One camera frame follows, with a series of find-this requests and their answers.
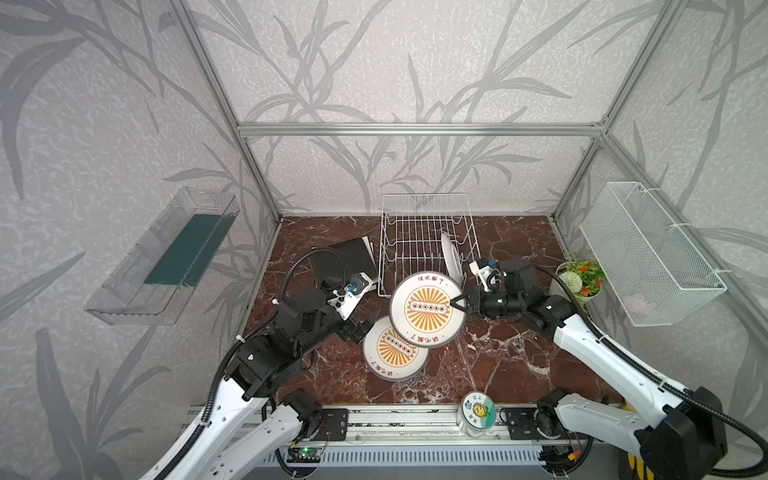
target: plate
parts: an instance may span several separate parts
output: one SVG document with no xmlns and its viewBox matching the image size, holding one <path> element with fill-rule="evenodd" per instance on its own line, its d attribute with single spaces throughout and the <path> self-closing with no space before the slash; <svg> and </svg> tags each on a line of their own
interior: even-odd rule
<svg viewBox="0 0 768 480">
<path fill-rule="evenodd" d="M 448 275 L 458 285 L 464 280 L 462 275 L 462 258 L 458 255 L 456 245 L 451 241 L 451 237 L 445 232 L 440 235 L 442 244 L 442 257 L 445 259 L 445 266 L 448 268 Z"/>
<path fill-rule="evenodd" d="M 422 371 L 429 349 L 406 342 L 392 327 L 388 316 L 376 320 L 362 341 L 362 354 L 368 368 L 390 382 L 406 380 Z"/>
<path fill-rule="evenodd" d="M 450 305 L 462 294 L 444 273 L 419 272 L 405 278 L 389 299 L 389 317 L 406 342 L 426 348 L 443 346 L 462 330 L 467 314 Z"/>
</svg>

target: white wire dish rack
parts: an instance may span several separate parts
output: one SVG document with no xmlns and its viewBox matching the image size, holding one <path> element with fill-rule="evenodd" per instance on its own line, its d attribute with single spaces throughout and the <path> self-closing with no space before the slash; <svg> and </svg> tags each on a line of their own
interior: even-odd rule
<svg viewBox="0 0 768 480">
<path fill-rule="evenodd" d="M 382 196 L 379 296 L 390 297 L 403 279 L 426 270 L 448 273 L 442 252 L 447 233 L 458 251 L 463 278 L 480 258 L 467 194 L 386 194 Z"/>
<path fill-rule="evenodd" d="M 635 326 L 679 322 L 726 291 L 681 226 L 638 182 L 609 182 L 581 225 Z"/>
</svg>

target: brown marble surface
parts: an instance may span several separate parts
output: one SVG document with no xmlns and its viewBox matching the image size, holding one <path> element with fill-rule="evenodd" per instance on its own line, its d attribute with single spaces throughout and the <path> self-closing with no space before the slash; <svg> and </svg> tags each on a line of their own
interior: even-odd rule
<svg viewBox="0 0 768 480">
<path fill-rule="evenodd" d="M 380 217 L 288 217 L 283 222 L 246 331 L 271 311 L 283 274 L 311 247 L 330 245 L 368 235 L 378 262 Z M 480 254 L 506 260 L 556 267 L 563 255 L 546 217 L 476 217 Z M 294 275 L 288 291 L 312 285 L 309 262 Z M 353 317 L 364 319 L 388 312 L 389 299 L 367 293 Z M 432 349 L 426 368 L 417 376 L 389 382 L 368 370 L 362 345 L 334 336 L 317 350 L 313 366 L 291 379 L 279 397 L 302 387 L 325 405 L 339 403 L 458 403 L 471 390 L 488 393 L 497 403 L 536 402 L 562 386 L 599 400 L 620 397 L 586 365 L 520 323 L 480 317 L 467 319 L 465 328 L 448 345 Z"/>
</svg>

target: wall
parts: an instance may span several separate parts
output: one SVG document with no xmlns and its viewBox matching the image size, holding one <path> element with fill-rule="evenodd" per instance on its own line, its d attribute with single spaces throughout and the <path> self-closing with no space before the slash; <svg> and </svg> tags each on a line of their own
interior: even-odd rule
<svg viewBox="0 0 768 480">
<path fill-rule="evenodd" d="M 136 478 L 204 401 L 274 225 L 165 2 L 0 8 L 0 478 Z M 185 185 L 241 212 L 182 317 L 86 313 Z"/>
<path fill-rule="evenodd" d="M 691 2 L 611 132 L 664 195 L 766 305 L 768 223 L 768 2 Z M 589 254 L 578 225 L 606 181 L 627 178 L 600 154 L 558 219 L 570 245 Z M 733 417 L 768 434 L 761 405 L 768 356 L 724 301 L 673 326 L 633 327 L 615 296 L 595 316 L 625 346 L 688 386 L 715 392 Z M 721 467 L 753 462 L 754 444 L 728 430 Z"/>
<path fill-rule="evenodd" d="M 589 123 L 607 110 L 664 2 L 188 3 L 240 122 Z M 281 210 L 303 214 L 366 214 L 379 209 L 381 194 L 478 185 L 474 211 L 549 213 L 586 145 L 551 138 L 252 140 Z"/>
</svg>

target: plate in dish rack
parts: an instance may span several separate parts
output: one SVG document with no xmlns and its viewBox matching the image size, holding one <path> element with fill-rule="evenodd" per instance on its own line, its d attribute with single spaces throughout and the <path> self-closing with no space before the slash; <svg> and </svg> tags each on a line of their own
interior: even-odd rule
<svg viewBox="0 0 768 480">
<path fill-rule="evenodd" d="M 413 377 L 429 359 L 429 349 L 406 342 L 392 328 L 388 316 L 373 324 L 362 342 L 362 354 L 372 372 L 391 382 Z"/>
<path fill-rule="evenodd" d="M 464 326 L 466 313 L 451 306 L 462 289 L 444 273 L 419 272 L 405 278 L 389 300 L 395 331 L 415 346 L 434 348 L 453 340 Z M 458 302 L 464 306 L 465 301 Z"/>
</svg>

